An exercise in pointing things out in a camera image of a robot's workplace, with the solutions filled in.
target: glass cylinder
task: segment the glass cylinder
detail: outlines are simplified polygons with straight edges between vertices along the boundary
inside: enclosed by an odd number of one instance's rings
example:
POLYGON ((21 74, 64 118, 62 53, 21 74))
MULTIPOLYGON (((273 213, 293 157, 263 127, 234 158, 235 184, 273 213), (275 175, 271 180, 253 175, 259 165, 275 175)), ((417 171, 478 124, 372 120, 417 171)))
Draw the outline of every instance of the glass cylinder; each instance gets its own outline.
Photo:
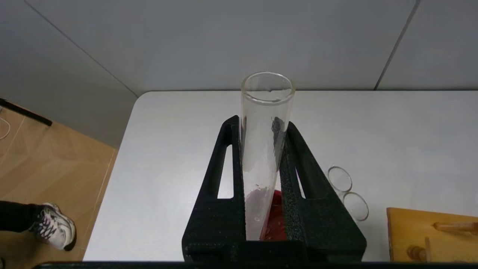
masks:
POLYGON ((294 94, 290 79, 271 72, 252 74, 241 85, 247 240, 260 240, 267 224, 294 94))

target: white sneaker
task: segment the white sneaker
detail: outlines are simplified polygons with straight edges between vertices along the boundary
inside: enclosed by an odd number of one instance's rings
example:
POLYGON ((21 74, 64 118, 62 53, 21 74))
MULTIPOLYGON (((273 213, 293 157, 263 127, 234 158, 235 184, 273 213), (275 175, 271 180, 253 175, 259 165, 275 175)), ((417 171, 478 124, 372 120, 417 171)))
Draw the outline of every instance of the white sneaker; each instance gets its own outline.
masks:
POLYGON ((76 243, 76 228, 73 221, 60 212, 57 205, 44 203, 45 208, 30 228, 38 237, 55 248, 70 251, 76 243))

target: black pants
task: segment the black pants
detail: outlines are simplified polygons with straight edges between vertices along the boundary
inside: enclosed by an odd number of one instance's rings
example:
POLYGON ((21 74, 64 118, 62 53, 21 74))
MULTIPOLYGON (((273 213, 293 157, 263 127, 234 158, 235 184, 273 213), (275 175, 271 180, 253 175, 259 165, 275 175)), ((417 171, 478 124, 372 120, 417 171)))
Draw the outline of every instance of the black pants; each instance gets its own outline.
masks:
POLYGON ((44 205, 0 201, 0 231, 21 233, 33 226, 44 205))

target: white wall panel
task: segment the white wall panel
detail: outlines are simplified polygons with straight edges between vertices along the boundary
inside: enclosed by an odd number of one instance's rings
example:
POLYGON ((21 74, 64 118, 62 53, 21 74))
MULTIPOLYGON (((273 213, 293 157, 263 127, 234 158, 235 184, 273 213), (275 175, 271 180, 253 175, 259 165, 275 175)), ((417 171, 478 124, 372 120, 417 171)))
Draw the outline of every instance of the white wall panel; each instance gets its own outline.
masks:
POLYGON ((136 96, 23 1, 0 12, 0 97, 119 147, 136 96))
POLYGON ((238 89, 270 70, 300 89, 373 89, 413 0, 27 0, 141 94, 238 89))
POLYGON ((423 0, 379 85, 478 88, 478 1, 423 0))

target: white tabletop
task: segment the white tabletop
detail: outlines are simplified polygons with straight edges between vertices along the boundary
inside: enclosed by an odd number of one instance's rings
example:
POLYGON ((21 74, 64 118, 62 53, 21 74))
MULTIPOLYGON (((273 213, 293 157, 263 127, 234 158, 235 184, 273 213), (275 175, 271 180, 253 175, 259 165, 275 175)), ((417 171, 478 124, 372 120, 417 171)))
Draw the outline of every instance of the white tabletop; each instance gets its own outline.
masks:
MULTIPOLYGON (((476 91, 296 93, 291 121, 318 164, 345 168, 369 205, 363 260, 389 260, 387 207, 478 215, 477 103, 476 91)), ((219 128, 239 113, 238 91, 142 95, 84 260, 183 260, 219 128)))

